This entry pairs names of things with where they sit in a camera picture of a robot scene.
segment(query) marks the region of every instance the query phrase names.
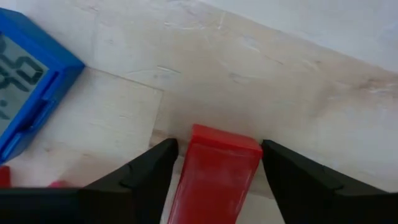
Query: red object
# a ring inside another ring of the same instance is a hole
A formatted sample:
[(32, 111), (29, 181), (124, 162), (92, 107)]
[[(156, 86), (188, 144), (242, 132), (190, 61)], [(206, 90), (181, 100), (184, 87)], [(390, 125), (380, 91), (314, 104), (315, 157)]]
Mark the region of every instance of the red object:
[(0, 166), (0, 187), (10, 188), (11, 187), (11, 171), (8, 166)]
[(68, 182), (64, 180), (57, 180), (49, 185), (49, 188), (65, 188), (68, 187)]
[(195, 124), (169, 224), (234, 224), (261, 158), (256, 140)]

